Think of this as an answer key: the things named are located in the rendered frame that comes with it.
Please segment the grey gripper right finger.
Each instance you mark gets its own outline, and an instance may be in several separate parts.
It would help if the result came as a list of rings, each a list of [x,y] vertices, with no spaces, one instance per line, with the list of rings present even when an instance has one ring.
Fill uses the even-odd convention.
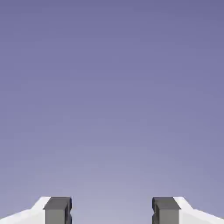
[[[182,196],[153,197],[152,224],[224,224],[224,218],[194,209]]]

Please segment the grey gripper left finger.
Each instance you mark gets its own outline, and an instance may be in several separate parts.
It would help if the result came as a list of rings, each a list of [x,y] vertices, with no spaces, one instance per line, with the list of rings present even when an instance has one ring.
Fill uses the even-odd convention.
[[[72,224],[72,198],[42,196],[30,208],[0,219],[0,224]]]

